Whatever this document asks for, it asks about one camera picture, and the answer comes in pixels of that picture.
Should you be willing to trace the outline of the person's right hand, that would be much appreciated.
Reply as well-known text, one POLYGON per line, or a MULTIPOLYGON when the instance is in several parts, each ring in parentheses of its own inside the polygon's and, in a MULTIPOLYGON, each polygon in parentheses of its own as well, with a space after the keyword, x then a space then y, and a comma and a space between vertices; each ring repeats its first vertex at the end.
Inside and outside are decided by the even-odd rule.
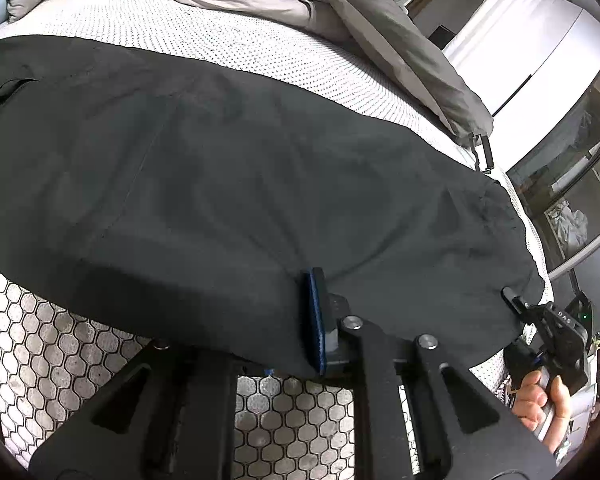
POLYGON ((560 376, 550 383, 550 391, 541 386, 542 373, 534 370, 524 376, 520 388, 516 392, 513 414, 530 431, 535 431, 546 421, 543 408, 550 402, 554 406, 554 418, 548 426, 543 439, 548 450, 555 454, 564 442, 572 416, 572 403, 569 389, 560 376))

